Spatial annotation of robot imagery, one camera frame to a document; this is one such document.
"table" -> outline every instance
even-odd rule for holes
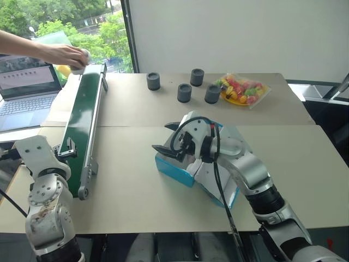
[[[348,168],[319,126],[238,126],[267,166],[278,190],[307,228],[349,224]],[[64,128],[40,131],[51,145]],[[224,209],[196,184],[186,187],[159,173],[151,144],[171,133],[163,127],[100,127],[95,158],[99,173],[91,197],[74,199],[71,215],[77,234],[229,231]],[[31,177],[21,168],[8,194],[27,210]],[[0,232],[24,233],[24,217],[7,201],[0,205]],[[232,210],[240,231],[258,228],[240,194]]]
[[[106,79],[109,90],[101,101],[99,126],[163,126],[168,122],[180,121],[192,110],[226,124],[315,124],[281,74],[241,75],[272,88],[271,93],[252,110],[247,106],[231,105],[222,99],[213,105],[204,101],[207,86],[220,78],[221,74],[205,74],[204,84],[193,86],[191,101],[183,104],[177,100],[177,87],[189,82],[189,74],[161,74],[161,88],[150,91],[146,74],[108,73]],[[76,76],[69,77],[42,126],[65,126],[74,103],[77,81]]]

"tissue box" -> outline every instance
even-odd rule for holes
[[[173,135],[169,137],[164,146],[170,146],[172,136]],[[221,127],[220,136],[221,138],[227,138],[229,136],[239,139],[243,141],[247,149],[250,150],[249,145],[245,142],[242,135],[239,133],[235,126]],[[203,190],[208,193],[208,195],[216,204],[223,206],[222,199],[220,197],[220,193],[218,191],[218,187],[214,178],[213,164],[203,163],[200,159],[195,159],[194,156],[189,155],[185,156],[182,162],[179,162],[160,153],[156,154],[155,162],[160,172],[172,177],[173,179],[188,187],[192,187],[195,181],[198,182]],[[224,190],[224,197],[229,208],[231,208],[234,204],[239,189],[228,171],[220,165],[218,165],[218,168],[222,188]]]

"human arm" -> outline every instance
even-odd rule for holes
[[[65,64],[79,69],[88,64],[81,49],[64,44],[46,45],[0,30],[0,53],[28,56],[47,63]]]

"white wall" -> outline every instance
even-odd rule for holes
[[[141,72],[342,81],[349,0],[130,0]]]

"plastic bag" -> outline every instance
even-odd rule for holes
[[[238,74],[226,74],[215,84],[221,87],[221,96],[224,100],[235,105],[248,106],[250,109],[271,91],[269,86]]]

